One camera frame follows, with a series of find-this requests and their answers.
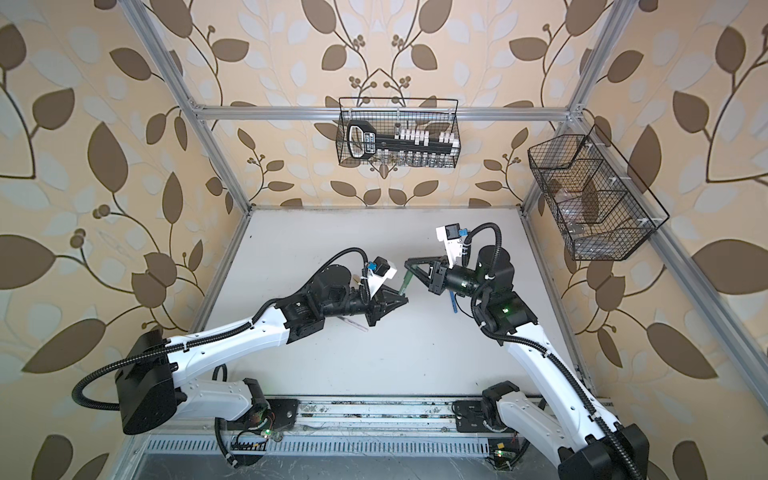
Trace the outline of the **green pen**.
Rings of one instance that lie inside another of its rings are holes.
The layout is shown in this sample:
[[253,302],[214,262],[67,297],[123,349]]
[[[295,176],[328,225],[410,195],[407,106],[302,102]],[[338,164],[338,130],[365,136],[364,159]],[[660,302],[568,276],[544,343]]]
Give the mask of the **green pen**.
[[405,273],[403,282],[402,282],[402,284],[400,286],[400,289],[399,289],[399,294],[400,295],[405,295],[405,292],[406,292],[406,290],[407,290],[407,288],[408,288],[412,278],[413,278],[413,273],[411,271],[407,270],[406,273]]

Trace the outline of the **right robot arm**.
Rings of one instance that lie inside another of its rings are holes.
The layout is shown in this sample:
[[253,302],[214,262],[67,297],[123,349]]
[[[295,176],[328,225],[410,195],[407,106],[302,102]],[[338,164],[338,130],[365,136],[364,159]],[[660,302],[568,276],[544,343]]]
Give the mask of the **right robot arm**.
[[635,424],[624,425],[577,377],[557,352],[538,317],[513,288],[515,270],[500,227],[485,222],[436,229],[446,253],[415,257],[406,270],[436,295],[468,299],[468,314],[488,339],[523,367],[542,399],[542,410],[510,381],[483,392],[487,429],[522,435],[557,469],[561,479],[644,479],[650,445]]

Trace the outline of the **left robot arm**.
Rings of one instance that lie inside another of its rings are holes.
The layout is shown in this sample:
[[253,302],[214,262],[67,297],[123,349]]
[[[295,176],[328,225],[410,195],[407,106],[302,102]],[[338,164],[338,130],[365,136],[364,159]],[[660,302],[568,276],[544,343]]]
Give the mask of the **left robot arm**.
[[170,338],[157,332],[141,335],[128,357],[78,381],[72,400],[87,409],[119,412],[126,435],[149,432],[170,420],[245,422],[266,411],[257,380],[207,380],[205,374],[313,335],[329,317],[362,315],[375,326],[408,302],[387,286],[397,270],[386,259],[365,259],[355,280],[338,264],[340,257],[334,255],[292,295],[266,301],[249,318]]

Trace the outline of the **black tool with sockets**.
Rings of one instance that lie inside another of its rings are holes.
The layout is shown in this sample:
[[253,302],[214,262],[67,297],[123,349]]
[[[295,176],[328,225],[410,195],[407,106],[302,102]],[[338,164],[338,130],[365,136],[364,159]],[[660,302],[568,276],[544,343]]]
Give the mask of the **black tool with sockets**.
[[457,158],[461,150],[460,139],[453,132],[433,135],[428,130],[396,126],[393,134],[387,134],[364,120],[349,122],[344,130],[343,142],[350,156],[360,160],[383,158],[389,154],[403,154],[405,158]]

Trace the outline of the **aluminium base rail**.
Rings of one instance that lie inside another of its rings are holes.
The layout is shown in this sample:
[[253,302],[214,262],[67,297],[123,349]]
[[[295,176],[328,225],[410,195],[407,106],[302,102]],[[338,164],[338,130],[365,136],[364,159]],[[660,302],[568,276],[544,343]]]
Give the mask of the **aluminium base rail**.
[[291,430],[226,431],[207,421],[176,421],[139,436],[131,460],[145,455],[413,457],[511,460],[529,444],[521,434],[459,433],[451,405],[482,397],[289,397],[300,401]]

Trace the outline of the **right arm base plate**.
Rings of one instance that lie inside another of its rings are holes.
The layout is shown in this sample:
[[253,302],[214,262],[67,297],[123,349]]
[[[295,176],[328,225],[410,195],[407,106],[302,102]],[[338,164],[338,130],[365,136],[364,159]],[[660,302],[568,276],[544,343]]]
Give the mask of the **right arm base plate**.
[[481,400],[457,400],[451,405],[455,428],[459,433],[499,433],[515,435],[516,430],[504,426],[487,412],[488,404]]

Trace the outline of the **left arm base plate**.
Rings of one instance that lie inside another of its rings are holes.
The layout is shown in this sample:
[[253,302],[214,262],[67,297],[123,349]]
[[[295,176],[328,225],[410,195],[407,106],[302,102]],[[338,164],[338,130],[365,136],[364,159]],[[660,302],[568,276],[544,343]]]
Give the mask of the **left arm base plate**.
[[298,418],[300,401],[296,398],[271,398],[264,405],[252,407],[234,421],[224,420],[226,431],[243,430],[291,430]]

